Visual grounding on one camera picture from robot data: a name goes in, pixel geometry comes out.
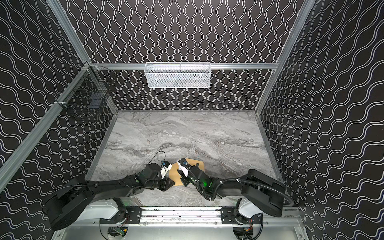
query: marble surface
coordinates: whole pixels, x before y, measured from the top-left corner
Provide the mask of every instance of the marble surface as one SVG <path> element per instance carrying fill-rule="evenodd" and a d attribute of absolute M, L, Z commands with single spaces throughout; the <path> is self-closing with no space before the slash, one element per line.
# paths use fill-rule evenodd
<path fill-rule="evenodd" d="M 120 112 L 91 180 L 114 180 L 144 169 L 157 151 L 175 163 L 182 157 L 204 161 L 212 177 L 237 177 L 256 169 L 276 178 L 253 112 Z M 164 159 L 159 153 L 153 162 Z M 126 205 L 232 206 L 239 197 L 214 202 L 192 186 L 166 192 L 144 190 Z"/>

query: wavy pattern wall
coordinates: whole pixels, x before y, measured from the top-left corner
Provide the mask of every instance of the wavy pattern wall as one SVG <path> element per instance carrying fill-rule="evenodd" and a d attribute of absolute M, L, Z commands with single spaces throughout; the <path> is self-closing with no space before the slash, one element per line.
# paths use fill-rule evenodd
<path fill-rule="evenodd" d="M 303 0 L 61 0 L 93 62 L 276 62 Z"/>
<path fill-rule="evenodd" d="M 82 66 L 44 0 L 0 1 L 0 166 Z"/>
<path fill-rule="evenodd" d="M 42 201 L 86 175 L 111 119 L 107 109 L 97 122 L 77 122 L 64 111 L 58 116 L 0 194 L 0 239 L 51 239 Z"/>
<path fill-rule="evenodd" d="M 0 1 L 0 163 L 11 156 L 82 67 L 44 0 Z M 108 128 L 61 113 L 0 193 L 0 239 L 49 240 L 41 202 L 85 175 Z"/>
<path fill-rule="evenodd" d="M 319 0 L 261 113 L 309 237 L 384 238 L 384 2 Z"/>
<path fill-rule="evenodd" d="M 149 88 L 144 71 L 120 71 L 111 93 L 118 109 L 248 110 L 256 108 L 271 70 L 213 70 L 211 87 Z"/>

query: cardboard piece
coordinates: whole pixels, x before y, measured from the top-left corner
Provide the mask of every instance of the cardboard piece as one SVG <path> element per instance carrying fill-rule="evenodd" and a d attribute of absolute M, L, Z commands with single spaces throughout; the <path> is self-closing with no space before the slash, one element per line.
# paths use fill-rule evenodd
<path fill-rule="evenodd" d="M 194 166 L 194 165 L 196 165 L 196 163 L 198 163 L 199 169 L 202 170 L 203 172 L 205 171 L 204 170 L 204 163 L 202 161 L 195 160 L 195 159 L 189 159 L 189 158 L 186 158 L 186 160 L 192 166 Z M 179 169 L 179 165 L 176 162 L 176 163 L 172 164 L 172 168 L 171 168 L 171 170 L 169 170 L 169 178 L 175 182 L 174 186 L 183 185 L 183 183 L 180 180 L 180 174 L 177 172 L 178 169 Z"/>

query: cable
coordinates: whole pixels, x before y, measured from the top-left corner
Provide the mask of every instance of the cable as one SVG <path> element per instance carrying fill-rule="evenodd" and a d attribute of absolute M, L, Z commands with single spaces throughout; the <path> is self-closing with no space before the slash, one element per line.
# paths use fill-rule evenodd
<path fill-rule="evenodd" d="M 215 190 L 214 190 L 214 193 L 212 195 L 212 201 L 215 200 L 215 197 L 217 195 L 217 190 L 219 189 L 219 187 L 221 187 L 221 185 L 223 185 L 224 183 L 226 182 L 229 182 L 229 181 L 237 181 L 237 182 L 243 182 L 243 183 L 247 183 L 247 184 L 251 184 L 251 185 L 255 185 L 255 186 L 258 186 L 258 187 L 262 187 L 262 188 L 265 188 L 265 189 L 268 189 L 270 191 L 273 191 L 273 192 L 276 192 L 278 194 L 280 194 L 281 196 L 283 196 L 285 199 L 287 199 L 290 203 L 289 204 L 286 204 L 284 206 L 287 206 L 287 207 L 292 207 L 293 204 L 294 204 L 294 201 L 292 200 L 292 198 L 288 195 L 286 195 L 284 192 L 281 192 L 277 189 L 274 189 L 272 188 L 271 186 L 268 186 L 266 184 L 263 184 L 263 183 L 259 183 L 259 182 L 255 182 L 255 181 L 250 181 L 250 180 L 245 180 L 245 179 L 231 179 L 231 178 L 228 178 L 228 179 L 225 179 L 225 180 L 222 180 L 219 184 L 215 187 Z"/>
<path fill-rule="evenodd" d="M 183 164 L 183 163 L 180 163 L 180 165 L 181 165 L 182 167 L 185 167 L 185 168 L 188 170 L 189 174 L 190 174 L 195 180 L 199 180 L 199 179 L 195 176 L 195 174 L 193 174 L 193 172 L 188 168 L 187 165 L 185 165 L 185 164 Z M 292 207 L 292 206 L 294 205 L 294 201 L 293 201 L 293 199 L 292 199 L 290 196 L 286 195 L 284 192 L 281 192 L 281 191 L 279 191 L 279 190 L 277 190 L 277 189 L 275 189 L 275 188 L 273 188 L 273 187 L 271 187 L 271 186 L 268 186 L 268 185 L 266 185 L 266 184 L 263 184 L 263 183 L 259 183 L 259 182 L 255 182 L 255 181 L 250 181 L 250 180 L 245 180 L 245 179 L 239 179 L 239 178 L 228 178 L 228 179 L 221 180 L 221 181 L 220 181 L 220 184 L 217 185 L 217 186 L 215 187 L 215 190 L 214 190 L 212 196 L 209 196 L 209 195 L 207 195 L 207 194 L 205 194 L 205 195 L 203 194 L 203 192 L 202 192 L 201 189 L 200 189 L 200 183 L 199 183 L 199 182 L 197 183 L 197 191 L 198 191 L 198 192 L 200 193 L 200 195 L 201 195 L 203 198 L 205 198 L 206 200 L 208 200 L 208 201 L 214 201 L 215 198 L 216 198 L 217 190 L 219 189 L 219 187 L 221 187 L 221 185 L 223 185 L 224 183 L 226 183 L 226 182 L 230 182 L 230 181 L 243 182 L 243 183 L 247 183 L 247 184 L 251 184 L 251 185 L 256 185 L 256 186 L 259 186 L 259 187 L 268 189 L 268 190 L 270 190 L 270 191 L 276 192 L 277 194 L 280 194 L 281 196 L 283 196 L 285 199 L 287 199 L 287 200 L 290 202 L 289 204 L 285 204 L 284 206 L 286 206 L 286 207 Z"/>
<path fill-rule="evenodd" d="M 101 232 L 101 219 L 99 220 L 99 230 L 100 230 L 100 234 L 101 234 L 101 236 L 102 236 L 104 239 L 109 240 L 109 238 L 104 237 L 103 233 Z"/>
<path fill-rule="evenodd" d="M 264 224 L 264 218 L 263 218 L 263 213 L 260 213 L 260 230 L 259 232 L 257 233 L 257 235 L 254 237 L 254 238 L 251 238 L 250 240 L 256 240 L 260 237 L 260 234 L 262 233 L 263 231 L 263 224 Z"/>
<path fill-rule="evenodd" d="M 165 153 L 164 151 L 159 151 L 159 152 L 163 152 L 163 153 L 164 153 L 164 160 L 162 161 L 162 163 L 163 163 L 163 162 L 166 160 L 166 153 Z M 159 152 L 157 152 L 157 153 L 155 154 L 155 156 L 153 156 L 153 158 L 149 161 L 148 164 L 150 164 L 150 163 L 152 162 L 152 160 L 156 157 L 156 155 L 157 155 Z"/>

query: black mesh basket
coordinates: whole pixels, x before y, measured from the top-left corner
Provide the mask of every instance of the black mesh basket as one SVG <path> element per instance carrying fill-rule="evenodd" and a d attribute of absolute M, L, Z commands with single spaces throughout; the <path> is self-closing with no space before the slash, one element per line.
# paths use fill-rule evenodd
<path fill-rule="evenodd" d="M 117 73 L 112 70 L 91 66 L 65 101 L 59 104 L 75 120 L 98 120 L 107 108 L 106 100 L 116 78 Z"/>

